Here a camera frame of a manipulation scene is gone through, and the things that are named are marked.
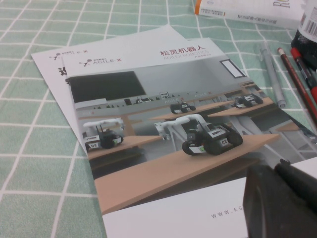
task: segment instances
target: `red pen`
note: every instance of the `red pen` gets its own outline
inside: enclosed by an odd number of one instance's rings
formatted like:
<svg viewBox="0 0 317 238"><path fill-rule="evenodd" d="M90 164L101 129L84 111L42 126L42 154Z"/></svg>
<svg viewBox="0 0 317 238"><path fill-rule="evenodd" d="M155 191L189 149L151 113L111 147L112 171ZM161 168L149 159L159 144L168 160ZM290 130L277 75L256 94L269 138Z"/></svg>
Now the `red pen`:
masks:
<svg viewBox="0 0 317 238"><path fill-rule="evenodd" d="M300 94L303 102L305 103L305 106L311 115L311 118L315 124L315 127L317 127L317 110L314 106L314 103L312 102L311 98L309 97L308 93L306 92L300 78L298 77L295 69L293 68L291 61L289 61L289 58L285 54L285 51L282 48L278 48L277 51L281 55L281 59L287 68L287 71L289 75L291 76L294 84L296 85L296 88L298 90L298 93Z"/></svg>
<svg viewBox="0 0 317 238"><path fill-rule="evenodd" d="M303 78L305 79L309 89L311 90L314 101L317 103L317 81L315 80L309 69L306 67L303 61L303 57L298 49L292 48L291 53L299 70L301 71Z"/></svg>

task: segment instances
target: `barcode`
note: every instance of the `barcode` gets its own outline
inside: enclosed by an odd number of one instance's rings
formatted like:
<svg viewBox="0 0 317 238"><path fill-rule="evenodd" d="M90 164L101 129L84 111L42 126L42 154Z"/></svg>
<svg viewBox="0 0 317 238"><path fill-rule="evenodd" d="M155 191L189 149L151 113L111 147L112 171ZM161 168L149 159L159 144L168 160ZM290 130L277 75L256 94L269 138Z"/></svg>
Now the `barcode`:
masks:
<svg viewBox="0 0 317 238"><path fill-rule="evenodd" d="M317 36L317 22L309 20L305 31L312 36Z"/></svg>

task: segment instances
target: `bottle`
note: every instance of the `bottle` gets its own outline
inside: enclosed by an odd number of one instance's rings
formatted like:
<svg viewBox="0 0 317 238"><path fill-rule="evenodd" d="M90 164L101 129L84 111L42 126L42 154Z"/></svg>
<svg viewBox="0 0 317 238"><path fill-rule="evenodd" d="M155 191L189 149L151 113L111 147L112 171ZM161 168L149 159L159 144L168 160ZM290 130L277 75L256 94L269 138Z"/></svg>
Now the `bottle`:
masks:
<svg viewBox="0 0 317 238"><path fill-rule="evenodd" d="M317 65L317 1L308 1L304 15L296 32L295 38L291 43L292 47L297 48L304 57L310 59L308 64L315 68Z"/></svg>

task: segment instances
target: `number label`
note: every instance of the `number label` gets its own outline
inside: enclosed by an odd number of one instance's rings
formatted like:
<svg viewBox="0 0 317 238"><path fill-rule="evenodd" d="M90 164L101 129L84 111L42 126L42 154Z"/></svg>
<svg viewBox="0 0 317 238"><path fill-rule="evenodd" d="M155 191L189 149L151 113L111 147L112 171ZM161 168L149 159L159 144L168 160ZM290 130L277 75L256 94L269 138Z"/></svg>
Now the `number label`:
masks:
<svg viewBox="0 0 317 238"><path fill-rule="evenodd" d="M224 139L220 140L220 144L221 144L222 146L225 146L226 144L228 144L228 139L227 139L227 138L224 138Z"/></svg>
<svg viewBox="0 0 317 238"><path fill-rule="evenodd" d="M89 144L90 148L97 148L98 147L98 143L92 143Z"/></svg>

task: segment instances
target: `grid pattern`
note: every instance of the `grid pattern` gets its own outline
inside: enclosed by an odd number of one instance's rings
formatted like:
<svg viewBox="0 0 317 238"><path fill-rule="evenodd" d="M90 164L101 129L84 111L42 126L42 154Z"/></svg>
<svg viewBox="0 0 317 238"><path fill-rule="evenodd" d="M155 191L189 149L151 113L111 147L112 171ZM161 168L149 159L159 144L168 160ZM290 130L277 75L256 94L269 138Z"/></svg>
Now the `grid pattern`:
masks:
<svg viewBox="0 0 317 238"><path fill-rule="evenodd" d="M193 14L194 0L0 0L0 237L105 237L89 162L31 53L170 24L210 37L268 96L260 42L290 51L295 31ZM310 127L274 54L288 103Z"/></svg>

